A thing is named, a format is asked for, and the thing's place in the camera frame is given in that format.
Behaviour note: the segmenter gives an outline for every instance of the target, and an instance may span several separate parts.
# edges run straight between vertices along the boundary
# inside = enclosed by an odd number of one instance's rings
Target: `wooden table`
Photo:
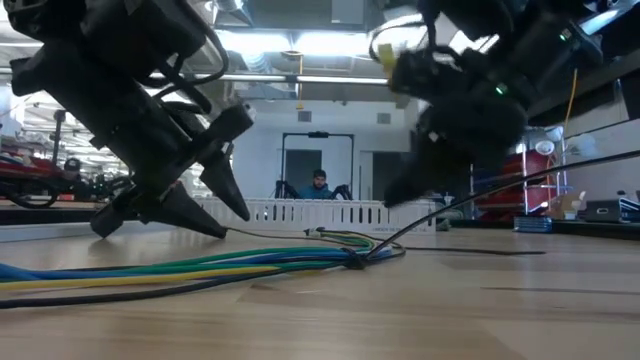
[[[640,358],[640,243],[456,229],[404,241],[549,254],[411,252],[365,271],[284,276],[140,302],[0,311],[0,358]],[[0,261],[42,269],[148,264],[301,244],[171,231],[0,244]]]

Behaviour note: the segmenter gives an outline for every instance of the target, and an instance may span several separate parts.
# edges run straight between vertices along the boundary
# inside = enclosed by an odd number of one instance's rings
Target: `blue shirt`
[[[333,191],[329,190],[329,185],[324,184],[320,189],[313,185],[310,185],[298,192],[302,199],[308,200],[328,200],[333,194]]]

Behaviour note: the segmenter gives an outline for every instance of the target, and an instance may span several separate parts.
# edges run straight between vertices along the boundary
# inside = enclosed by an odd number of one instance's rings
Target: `white barrier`
[[[240,219],[219,199],[196,200],[220,224],[249,231],[302,231],[325,227],[367,234],[389,234],[435,211],[433,201],[418,201],[395,209],[379,201],[246,199],[251,218]],[[435,233],[435,222],[413,230]]]

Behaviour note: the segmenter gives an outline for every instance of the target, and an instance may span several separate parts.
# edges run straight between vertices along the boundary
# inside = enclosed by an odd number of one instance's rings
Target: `wall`
[[[367,131],[389,131],[405,128],[405,111],[396,109],[391,102],[352,101],[343,105],[336,101],[303,101],[305,111],[311,111],[311,123],[299,123],[296,105],[298,101],[284,100],[267,102],[252,101],[257,116],[255,126],[278,128],[285,131],[333,131],[339,129],[364,129]],[[390,125],[377,124],[378,113],[391,114]]]
[[[348,184],[353,169],[352,192],[358,197],[359,169],[363,152],[408,151],[409,135],[405,130],[405,112],[393,103],[305,102],[311,110],[311,124],[297,123],[295,103],[279,101],[252,105],[258,114],[256,125],[235,142],[233,170],[238,186],[247,198],[273,196],[275,182],[280,178],[282,134],[284,132],[328,131],[353,134],[354,161],[351,168],[351,142],[348,138],[309,139],[289,136],[286,149],[322,150],[323,168],[332,187]],[[377,125],[376,114],[392,114],[392,125]]]
[[[627,109],[622,99],[600,106],[569,122],[567,137],[607,125],[627,120]],[[640,119],[614,125],[590,133],[595,139],[600,156],[609,156],[626,151],[638,150],[640,143]],[[567,162],[586,160],[584,157],[568,156]],[[618,190],[625,190],[635,199],[635,191],[640,190],[640,159],[598,165],[569,171],[569,185],[575,190],[586,191],[587,200],[611,199]]]

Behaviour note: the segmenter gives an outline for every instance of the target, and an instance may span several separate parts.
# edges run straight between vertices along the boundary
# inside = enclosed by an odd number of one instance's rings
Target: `yellow cable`
[[[569,106],[567,107],[567,115],[564,118],[564,131],[562,132],[562,136],[567,130],[567,125],[569,125],[569,118],[571,117],[571,110],[573,109],[573,100],[576,98],[576,89],[578,87],[578,69],[573,70],[573,85],[571,85],[571,97],[569,97]]]
[[[571,85],[571,96],[569,96],[569,105],[567,106],[567,114],[564,117],[564,124],[562,125],[562,137],[565,138],[567,128],[569,127],[569,119],[571,118],[571,110],[573,110],[573,100],[576,98],[576,89],[578,88],[578,68],[573,69],[573,84]],[[547,160],[547,168],[551,165],[551,157]],[[547,176],[547,183],[551,183],[551,175]],[[548,201],[551,202],[551,189],[547,189]]]
[[[158,284],[158,283],[167,283],[167,282],[179,282],[179,281],[187,281],[187,280],[195,280],[195,279],[204,279],[204,278],[209,278],[213,276],[252,274],[252,273],[265,272],[265,271],[273,271],[278,269],[280,268],[275,266],[256,266],[256,267],[238,268],[238,269],[194,271],[194,272],[185,273],[185,274],[172,274],[172,275],[131,276],[131,277],[73,279],[73,280],[19,281],[19,282],[0,284],[0,291],[65,288],[65,287],[97,287],[97,286]]]

